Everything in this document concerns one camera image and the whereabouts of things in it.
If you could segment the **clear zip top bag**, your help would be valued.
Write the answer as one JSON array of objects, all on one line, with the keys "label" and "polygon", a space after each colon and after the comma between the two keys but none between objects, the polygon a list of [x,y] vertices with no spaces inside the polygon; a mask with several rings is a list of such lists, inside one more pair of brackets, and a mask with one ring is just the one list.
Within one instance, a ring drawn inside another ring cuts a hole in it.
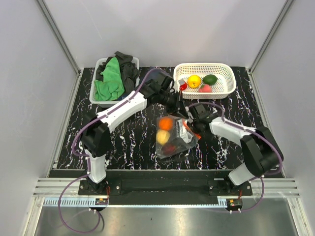
[{"label": "clear zip top bag", "polygon": [[[196,146],[198,141],[201,139],[201,136],[194,133],[188,127],[188,120],[185,118],[179,118],[175,116],[167,116],[173,118],[173,128],[169,130],[170,138],[166,144],[173,144],[176,146],[176,150],[172,155],[164,155],[162,151],[162,147],[164,145],[160,145],[156,141],[156,156],[159,159],[169,158],[173,155],[176,155],[180,152],[189,150]],[[159,130],[158,122],[162,117],[157,119],[157,131]]]}]

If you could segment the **dark red fake fruit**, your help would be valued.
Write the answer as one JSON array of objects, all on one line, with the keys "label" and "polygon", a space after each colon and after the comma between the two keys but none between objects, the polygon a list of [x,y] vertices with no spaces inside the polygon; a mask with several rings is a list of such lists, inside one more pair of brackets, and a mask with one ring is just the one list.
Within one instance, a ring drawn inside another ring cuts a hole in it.
[{"label": "dark red fake fruit", "polygon": [[162,147],[162,151],[164,155],[172,155],[175,150],[176,150],[176,146],[173,144],[165,144]]}]

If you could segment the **pink fake peach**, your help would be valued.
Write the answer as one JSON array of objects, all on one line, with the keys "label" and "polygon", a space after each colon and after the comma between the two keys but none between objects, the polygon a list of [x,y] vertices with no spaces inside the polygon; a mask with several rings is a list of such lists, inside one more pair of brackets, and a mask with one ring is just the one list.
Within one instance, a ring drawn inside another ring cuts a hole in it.
[{"label": "pink fake peach", "polygon": [[211,93],[212,92],[212,87],[208,84],[203,84],[200,88],[199,88],[199,92],[202,93]]}]

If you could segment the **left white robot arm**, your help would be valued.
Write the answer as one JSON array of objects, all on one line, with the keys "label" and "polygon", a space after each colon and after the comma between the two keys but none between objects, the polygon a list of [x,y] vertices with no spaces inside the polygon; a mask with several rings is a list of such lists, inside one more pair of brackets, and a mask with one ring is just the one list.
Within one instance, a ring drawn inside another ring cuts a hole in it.
[{"label": "left white robot arm", "polygon": [[89,189],[100,195],[106,190],[105,156],[112,146],[111,133],[130,116],[153,104],[161,104],[168,114],[188,118],[183,96],[174,89],[175,81],[164,70],[153,68],[125,99],[98,113],[78,133],[88,164]]}]

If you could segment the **dark green fake vegetable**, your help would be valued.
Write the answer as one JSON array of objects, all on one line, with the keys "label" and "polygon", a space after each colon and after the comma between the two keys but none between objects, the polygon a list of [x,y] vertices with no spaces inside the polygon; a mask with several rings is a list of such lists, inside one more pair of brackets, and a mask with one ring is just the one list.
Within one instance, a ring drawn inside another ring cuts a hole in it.
[{"label": "dark green fake vegetable", "polygon": [[216,82],[217,82],[218,78],[216,75],[213,75],[213,74],[209,74],[209,75],[206,75],[204,78],[203,78],[203,83],[204,84],[207,84],[207,85],[214,85]]}]

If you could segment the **yellow fake fruit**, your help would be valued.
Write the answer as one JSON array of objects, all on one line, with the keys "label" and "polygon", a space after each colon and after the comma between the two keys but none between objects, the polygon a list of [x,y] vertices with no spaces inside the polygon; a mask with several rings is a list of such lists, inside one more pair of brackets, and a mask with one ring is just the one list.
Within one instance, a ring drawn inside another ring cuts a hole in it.
[{"label": "yellow fake fruit", "polygon": [[170,138],[170,133],[166,130],[159,129],[156,134],[156,141],[160,145],[165,145]]}]

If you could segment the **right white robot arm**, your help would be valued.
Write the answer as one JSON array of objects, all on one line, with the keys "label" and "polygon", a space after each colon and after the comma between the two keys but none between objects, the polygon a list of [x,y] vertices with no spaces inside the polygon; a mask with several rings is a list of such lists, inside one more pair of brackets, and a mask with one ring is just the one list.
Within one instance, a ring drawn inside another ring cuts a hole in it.
[{"label": "right white robot arm", "polygon": [[282,171],[284,156],[271,131],[265,127],[242,126],[224,117],[223,108],[215,103],[201,102],[189,105],[189,127],[199,135],[211,132],[237,144],[244,162],[228,174],[224,191],[234,195],[246,181],[262,175],[276,175]]}]

